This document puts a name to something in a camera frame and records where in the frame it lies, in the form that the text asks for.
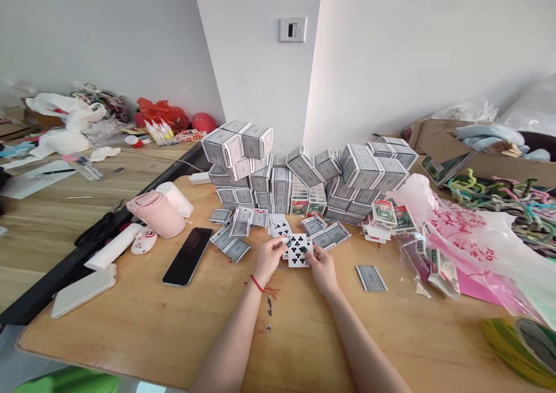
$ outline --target red string bracelet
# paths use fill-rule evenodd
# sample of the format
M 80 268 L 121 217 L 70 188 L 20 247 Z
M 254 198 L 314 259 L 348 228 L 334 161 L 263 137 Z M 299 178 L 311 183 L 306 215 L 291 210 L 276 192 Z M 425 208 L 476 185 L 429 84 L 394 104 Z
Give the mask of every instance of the red string bracelet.
M 264 293 L 265 290 L 264 290 L 264 289 L 261 287 L 261 285 L 255 280 L 255 278 L 253 277 L 253 275 L 251 274 L 250 276 L 251 276 L 251 278 L 253 279 L 253 281 L 255 282 L 255 284 L 257 285 L 257 287 L 259 288 L 259 290 L 260 290 L 262 293 Z

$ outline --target scissors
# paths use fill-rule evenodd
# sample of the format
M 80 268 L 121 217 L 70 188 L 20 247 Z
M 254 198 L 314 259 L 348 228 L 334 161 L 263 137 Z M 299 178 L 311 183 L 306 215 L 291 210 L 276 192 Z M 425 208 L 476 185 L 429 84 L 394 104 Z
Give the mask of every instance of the scissors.
M 120 209 L 122 204 L 123 199 L 120 199 L 119 202 L 116 203 L 111 210 L 104 214 L 101 219 L 81 234 L 77 240 L 75 240 L 74 245 L 76 247 L 80 247 L 81 245 L 90 243 L 91 241 L 99 241 L 106 238 L 114 225 L 114 213 Z

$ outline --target wooden table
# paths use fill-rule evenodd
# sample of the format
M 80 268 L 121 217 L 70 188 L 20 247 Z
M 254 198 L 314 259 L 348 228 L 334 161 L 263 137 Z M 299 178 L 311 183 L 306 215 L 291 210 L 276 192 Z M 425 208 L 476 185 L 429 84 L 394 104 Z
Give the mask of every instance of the wooden table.
M 187 142 L 161 148 L 149 144 L 131 150 L 178 159 L 195 144 Z M 19 175 L 59 158 L 59 155 L 51 156 L 8 172 Z M 0 218 L 0 226 L 9 231 L 0 240 L 0 313 L 66 257 L 83 231 L 120 199 L 127 202 L 133 198 L 172 163 L 171 160 L 121 152 L 95 163 L 104 175 L 101 181 L 88 181 L 76 173 L 24 199 L 5 198 L 7 209 Z M 125 170 L 113 173 L 118 167 L 125 167 Z M 68 199 L 72 196 L 93 198 Z
M 21 335 L 22 350 L 161 385 L 189 386 L 249 279 L 257 246 L 269 236 L 254 228 L 246 238 L 252 249 L 239 264 L 210 244 L 189 287 L 162 284 L 193 227 L 219 229 L 208 222 L 221 206 L 215 187 L 192 186 L 187 177 L 174 183 L 195 207 L 193 224 L 175 238 L 159 238 L 144 256 L 128 250 L 116 261 L 116 285 L 68 315 L 51 319 L 51 304 Z M 288 219 L 302 232 L 302 218 Z M 331 251 L 340 287 L 415 393 L 544 391 L 514 375 L 482 336 L 481 320 L 506 315 L 503 308 L 465 296 L 457 303 L 416 294 L 395 242 L 378 249 L 356 227 L 347 228 L 351 239 Z M 356 265 L 376 265 L 389 291 L 365 293 Z M 272 316 L 262 299 L 243 390 L 355 391 L 311 270 L 290 269 L 282 260 L 269 285 L 279 294 Z

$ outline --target yellow tape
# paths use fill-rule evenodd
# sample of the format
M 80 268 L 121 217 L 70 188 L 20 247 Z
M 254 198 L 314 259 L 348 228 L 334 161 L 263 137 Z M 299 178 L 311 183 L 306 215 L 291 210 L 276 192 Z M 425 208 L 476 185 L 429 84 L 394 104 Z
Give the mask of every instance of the yellow tape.
M 556 391 L 556 332 L 528 318 L 486 319 L 490 346 L 528 382 Z

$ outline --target white mouse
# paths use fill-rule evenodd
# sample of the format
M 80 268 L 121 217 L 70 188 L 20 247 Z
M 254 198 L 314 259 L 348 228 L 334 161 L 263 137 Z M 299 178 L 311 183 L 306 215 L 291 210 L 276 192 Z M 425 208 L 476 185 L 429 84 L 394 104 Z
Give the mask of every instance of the white mouse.
M 144 227 L 141 231 L 135 234 L 135 241 L 131 246 L 132 254 L 145 254 L 151 250 L 155 245 L 158 234 L 153 231 L 149 226 Z

